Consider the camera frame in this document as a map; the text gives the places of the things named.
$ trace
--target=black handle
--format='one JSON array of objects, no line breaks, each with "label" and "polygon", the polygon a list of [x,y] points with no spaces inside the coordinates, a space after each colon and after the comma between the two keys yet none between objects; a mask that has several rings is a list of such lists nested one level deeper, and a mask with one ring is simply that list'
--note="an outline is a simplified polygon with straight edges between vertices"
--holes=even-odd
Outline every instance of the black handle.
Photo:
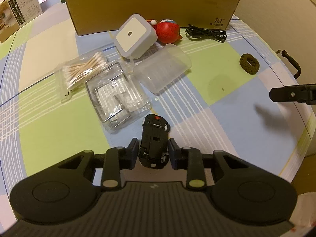
[{"label": "black handle", "polygon": [[300,65],[296,62],[296,60],[294,60],[290,55],[288,55],[288,53],[283,50],[282,51],[282,57],[286,58],[296,69],[297,69],[297,73],[294,75],[295,79],[298,79],[298,77],[301,75],[301,67]]}]

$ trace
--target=beige wall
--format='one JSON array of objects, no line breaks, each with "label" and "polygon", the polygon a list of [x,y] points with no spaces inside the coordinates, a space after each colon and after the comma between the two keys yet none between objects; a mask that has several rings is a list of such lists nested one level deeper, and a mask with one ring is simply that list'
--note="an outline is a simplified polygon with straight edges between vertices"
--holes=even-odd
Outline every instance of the beige wall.
[{"label": "beige wall", "polygon": [[[299,84],[316,83],[316,6],[309,0],[241,0],[235,14],[274,50],[286,50],[301,66]],[[287,60],[291,72],[295,69]],[[316,153],[316,135],[308,154]]]}]

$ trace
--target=toy car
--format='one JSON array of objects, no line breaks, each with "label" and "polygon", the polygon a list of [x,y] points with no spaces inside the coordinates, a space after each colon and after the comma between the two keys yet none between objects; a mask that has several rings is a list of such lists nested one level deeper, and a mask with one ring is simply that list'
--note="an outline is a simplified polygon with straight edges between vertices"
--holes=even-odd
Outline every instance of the toy car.
[{"label": "toy car", "polygon": [[170,125],[161,116],[149,114],[143,119],[139,161],[145,167],[162,169],[169,161],[167,150]]}]

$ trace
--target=plaid tablecloth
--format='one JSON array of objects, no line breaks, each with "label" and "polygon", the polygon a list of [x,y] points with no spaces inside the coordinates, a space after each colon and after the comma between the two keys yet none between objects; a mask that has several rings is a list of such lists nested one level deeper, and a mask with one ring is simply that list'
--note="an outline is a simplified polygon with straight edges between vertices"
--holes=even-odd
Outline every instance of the plaid tablecloth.
[{"label": "plaid tablecloth", "polygon": [[[190,56],[191,72],[158,96],[146,91],[152,112],[171,124],[170,137],[203,153],[226,150],[291,181],[316,118],[305,104],[270,101],[271,88],[297,84],[285,65],[237,17],[225,43],[181,34],[178,46]],[[82,150],[103,153],[141,138],[141,119],[117,134],[105,132],[84,88],[64,104],[56,94],[53,69],[112,38],[111,32],[78,37],[58,3],[0,45],[0,232],[15,222],[8,197],[18,181]],[[260,62],[255,76],[239,65],[244,53]],[[115,47],[106,55],[119,56]]]}]

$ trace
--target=bundled black cable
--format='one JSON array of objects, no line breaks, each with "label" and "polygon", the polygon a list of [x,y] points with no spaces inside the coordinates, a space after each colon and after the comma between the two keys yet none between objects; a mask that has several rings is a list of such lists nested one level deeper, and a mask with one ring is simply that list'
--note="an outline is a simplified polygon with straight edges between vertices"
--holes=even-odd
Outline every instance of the bundled black cable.
[{"label": "bundled black cable", "polygon": [[210,38],[218,42],[225,42],[227,38],[225,30],[199,28],[190,24],[185,29],[185,34],[191,39]]}]

